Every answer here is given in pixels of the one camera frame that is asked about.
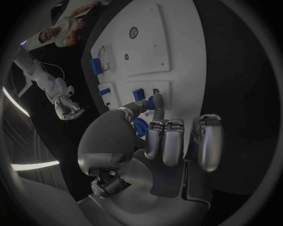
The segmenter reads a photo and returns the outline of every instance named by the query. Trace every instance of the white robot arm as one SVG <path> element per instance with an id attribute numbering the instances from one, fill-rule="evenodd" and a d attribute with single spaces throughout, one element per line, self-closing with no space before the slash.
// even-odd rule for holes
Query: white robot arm
<path id="1" fill-rule="evenodd" d="M 13 61 L 24 71 L 26 77 L 36 81 L 39 88 L 45 91 L 48 100 L 55 105 L 55 111 L 61 120 L 76 119 L 84 112 L 78 103 L 69 98 L 75 93 L 74 87 L 67 87 L 62 78 L 54 78 L 45 72 L 41 63 L 33 60 L 23 45 Z"/>

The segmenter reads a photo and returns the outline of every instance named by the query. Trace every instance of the man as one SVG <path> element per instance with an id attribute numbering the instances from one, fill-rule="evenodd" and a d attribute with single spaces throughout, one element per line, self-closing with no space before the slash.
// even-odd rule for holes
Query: man
<path id="1" fill-rule="evenodd" d="M 57 27 L 48 28 L 39 34 L 39 42 L 45 43 L 46 41 L 54 37 L 55 45 L 58 47 L 75 45 L 78 42 L 78 37 L 75 32 L 85 28 L 87 26 L 87 23 L 81 21 L 81 18 L 73 17 L 87 11 L 90 8 L 99 7 L 100 4 L 101 3 L 99 1 L 95 1 L 92 4 L 82 6 L 80 8 L 77 8 L 73 12 L 64 15 L 62 19 L 57 23 Z"/>

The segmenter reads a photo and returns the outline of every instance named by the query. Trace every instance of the t-shirt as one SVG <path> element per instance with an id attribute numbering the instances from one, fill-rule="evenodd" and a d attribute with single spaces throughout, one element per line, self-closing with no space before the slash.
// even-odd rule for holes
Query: t-shirt
<path id="1" fill-rule="evenodd" d="M 65 47 L 67 39 L 71 37 L 71 27 L 81 20 L 81 18 L 71 18 L 70 13 L 62 16 L 61 20 L 56 24 L 56 27 L 60 27 L 61 29 L 60 33 L 55 37 L 55 45 L 58 47 Z"/>

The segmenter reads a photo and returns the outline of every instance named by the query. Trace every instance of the light strip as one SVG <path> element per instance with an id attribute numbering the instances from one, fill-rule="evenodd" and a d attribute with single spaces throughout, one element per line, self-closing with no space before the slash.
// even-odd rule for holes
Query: light strip
<path id="1" fill-rule="evenodd" d="M 45 163 L 37 163 L 37 164 L 25 164 L 25 165 L 18 165 L 18 164 L 11 164 L 14 171 L 23 171 L 23 170 L 35 170 L 40 169 L 48 166 L 58 165 L 58 161 L 50 161 Z"/>
<path id="2" fill-rule="evenodd" d="M 18 108 L 20 109 L 23 113 L 25 113 L 28 117 L 29 114 L 26 112 L 26 110 L 24 108 L 22 108 L 11 96 L 10 94 L 7 92 L 7 90 L 5 89 L 5 87 L 3 87 L 3 92 L 5 93 L 5 95 L 8 97 L 8 99 Z"/>

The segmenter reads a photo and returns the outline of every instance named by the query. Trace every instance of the person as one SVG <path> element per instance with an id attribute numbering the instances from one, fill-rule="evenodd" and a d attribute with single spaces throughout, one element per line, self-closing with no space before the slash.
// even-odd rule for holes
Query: person
<path id="1" fill-rule="evenodd" d="M 55 45 L 58 47 L 73 46 L 78 42 L 78 37 L 76 31 L 84 29 L 87 27 L 87 23 L 82 21 L 81 18 L 74 18 L 75 16 L 87 11 L 93 7 L 99 7 L 101 3 L 95 1 L 92 4 L 82 6 L 72 11 L 69 14 L 62 16 L 61 20 L 58 21 L 56 27 L 48 28 L 40 32 L 38 40 L 40 43 L 45 43 L 46 41 L 54 38 Z"/>

